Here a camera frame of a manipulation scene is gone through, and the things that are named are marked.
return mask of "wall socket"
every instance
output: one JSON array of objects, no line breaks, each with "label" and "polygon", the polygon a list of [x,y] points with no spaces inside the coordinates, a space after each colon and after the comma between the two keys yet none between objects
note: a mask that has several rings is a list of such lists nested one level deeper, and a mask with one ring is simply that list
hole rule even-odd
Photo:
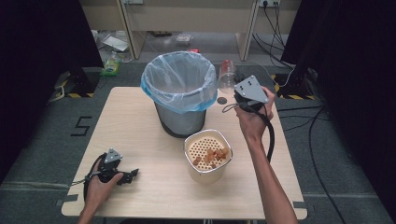
[{"label": "wall socket", "polygon": [[280,5],[280,0],[259,0],[259,7],[264,7],[264,1],[267,1],[267,7],[275,7],[276,3]]}]

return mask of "wooden table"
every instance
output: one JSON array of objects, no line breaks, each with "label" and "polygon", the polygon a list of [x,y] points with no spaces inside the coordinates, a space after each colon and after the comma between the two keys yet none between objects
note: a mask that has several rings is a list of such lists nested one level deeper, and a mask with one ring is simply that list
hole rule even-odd
[{"label": "wooden table", "polygon": [[[219,91],[219,96],[231,95]],[[224,105],[207,109],[204,129],[220,131],[233,148],[233,159],[219,181],[198,184],[188,173],[184,139],[167,134],[159,121],[154,103],[137,87],[117,87],[108,96],[92,134],[75,181],[83,179],[95,159],[114,147],[123,159],[119,170],[139,168],[132,184],[116,186],[108,201],[97,212],[100,217],[154,217],[202,219],[265,219],[261,197],[245,139],[233,110],[222,113]],[[272,165],[292,203],[303,202],[303,195],[291,161],[276,110],[273,126],[276,144]],[[264,143],[269,143],[269,136]],[[78,216],[84,206],[83,185],[70,188],[78,195],[64,203],[65,216]],[[306,209],[295,208],[304,219]]]}]

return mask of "person's right hand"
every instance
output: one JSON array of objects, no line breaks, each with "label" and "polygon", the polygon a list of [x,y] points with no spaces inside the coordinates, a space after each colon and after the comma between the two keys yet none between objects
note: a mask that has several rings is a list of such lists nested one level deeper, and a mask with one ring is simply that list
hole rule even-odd
[{"label": "person's right hand", "polygon": [[[275,95],[265,87],[262,87],[262,90],[267,94],[269,102],[265,104],[265,108],[263,106],[259,110],[259,113],[264,114],[264,116],[266,115],[268,119],[272,119],[274,116],[272,105],[274,104]],[[234,109],[236,116],[239,118],[242,134],[245,136],[247,143],[249,144],[251,141],[261,141],[266,128],[262,119],[254,113],[246,112],[239,106],[236,106]]]}]

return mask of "gray trash can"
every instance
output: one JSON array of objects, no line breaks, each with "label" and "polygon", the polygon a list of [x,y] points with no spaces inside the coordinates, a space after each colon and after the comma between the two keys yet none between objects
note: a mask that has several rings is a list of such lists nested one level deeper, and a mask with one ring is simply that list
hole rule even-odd
[{"label": "gray trash can", "polygon": [[202,130],[218,92],[215,66],[199,53],[178,51],[148,63],[142,90],[154,101],[161,125],[174,137]]}]

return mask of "trash can liner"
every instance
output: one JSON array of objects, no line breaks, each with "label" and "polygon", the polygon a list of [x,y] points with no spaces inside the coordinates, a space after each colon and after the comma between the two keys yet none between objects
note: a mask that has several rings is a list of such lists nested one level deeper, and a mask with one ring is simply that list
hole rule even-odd
[{"label": "trash can liner", "polygon": [[183,114],[205,111],[217,99],[215,66],[199,53],[177,51],[148,63],[141,88],[155,103]]}]

